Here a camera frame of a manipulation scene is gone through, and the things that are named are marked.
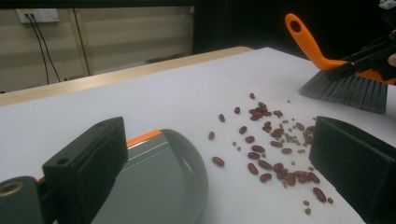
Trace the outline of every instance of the wall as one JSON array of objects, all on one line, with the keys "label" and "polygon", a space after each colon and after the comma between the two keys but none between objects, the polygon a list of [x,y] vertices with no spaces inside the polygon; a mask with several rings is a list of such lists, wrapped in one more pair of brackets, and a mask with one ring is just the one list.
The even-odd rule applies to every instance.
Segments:
[{"label": "wall", "polygon": [[[39,26],[61,80],[191,53],[193,18],[189,7],[58,9],[58,14],[60,22]],[[58,82],[47,62],[49,82]],[[46,84],[33,28],[21,24],[14,9],[1,9],[0,91]]]}]

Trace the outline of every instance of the brush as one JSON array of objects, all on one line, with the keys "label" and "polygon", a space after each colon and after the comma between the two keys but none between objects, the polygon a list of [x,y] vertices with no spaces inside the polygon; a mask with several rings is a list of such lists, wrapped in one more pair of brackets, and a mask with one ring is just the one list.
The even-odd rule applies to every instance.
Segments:
[{"label": "brush", "polygon": [[388,85],[396,83],[396,69],[387,58],[396,52],[388,37],[375,41],[344,60],[327,59],[303,22],[288,14],[286,25],[307,58],[321,71],[303,85],[299,93],[313,99],[339,103],[360,110],[385,114]]}]

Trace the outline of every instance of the table surface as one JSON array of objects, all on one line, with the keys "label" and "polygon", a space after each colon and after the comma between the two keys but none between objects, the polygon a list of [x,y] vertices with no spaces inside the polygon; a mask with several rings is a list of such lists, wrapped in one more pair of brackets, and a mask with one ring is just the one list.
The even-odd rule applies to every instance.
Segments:
[{"label": "table surface", "polygon": [[[18,175],[41,176],[41,164],[93,124],[122,116],[128,139],[154,129],[172,129],[197,147],[209,179],[203,223],[363,223],[318,171],[318,186],[334,199],[334,204],[315,198],[314,183],[287,189],[275,177],[261,183],[248,171],[251,144],[245,137],[255,136],[254,144],[266,148],[268,162],[281,161],[290,170],[307,170],[311,165],[309,147],[305,147],[305,154],[298,154],[299,147],[286,144],[293,152],[282,154],[269,144],[273,138],[262,131],[264,121],[276,127],[287,120],[284,126],[290,128],[290,134],[301,138],[302,134],[291,128],[295,122],[310,126],[315,124],[313,118],[325,116],[351,123],[396,146],[394,88],[389,88],[389,111],[380,116],[298,94],[318,71],[307,60],[274,49],[238,48],[214,54],[214,58],[209,53],[208,58],[201,55],[204,59],[184,62],[186,66],[166,64],[167,70],[153,68],[152,73],[132,68],[85,79],[98,78],[94,88],[87,86],[91,82],[74,80],[69,83],[76,87],[67,82],[57,84],[64,88],[61,91],[53,85],[2,96],[1,100],[9,98],[0,107],[0,181]],[[109,84],[101,79],[106,76],[110,77]],[[255,94],[254,100],[249,98],[250,93]],[[267,104],[271,111],[281,110],[284,116],[250,120],[248,110],[258,102]],[[233,112],[236,106],[241,108],[239,115]],[[225,116],[225,122],[219,121],[219,114]],[[238,132],[242,125],[247,126],[243,135]],[[216,133],[213,141],[207,139],[211,131]],[[232,145],[233,141],[241,150]],[[223,158],[225,167],[216,166],[211,160],[214,156]],[[304,213],[303,200],[311,202],[310,216]]]}]

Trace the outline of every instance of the brush bristles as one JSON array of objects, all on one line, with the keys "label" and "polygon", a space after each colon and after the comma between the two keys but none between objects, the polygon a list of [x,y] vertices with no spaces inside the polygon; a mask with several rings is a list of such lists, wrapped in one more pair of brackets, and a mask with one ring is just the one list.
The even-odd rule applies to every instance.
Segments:
[{"label": "brush bristles", "polygon": [[300,88],[299,93],[381,115],[387,109],[388,85],[364,77],[330,81],[326,73],[320,71]]}]

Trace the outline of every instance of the power outlet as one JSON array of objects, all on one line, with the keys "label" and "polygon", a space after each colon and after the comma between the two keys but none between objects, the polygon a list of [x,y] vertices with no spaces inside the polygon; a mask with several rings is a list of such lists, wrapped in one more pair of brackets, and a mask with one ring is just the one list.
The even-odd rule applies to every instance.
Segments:
[{"label": "power outlet", "polygon": [[32,21],[32,16],[35,17],[36,22],[56,22],[59,21],[58,11],[56,8],[17,8],[17,13],[21,23],[30,23],[29,16]]}]

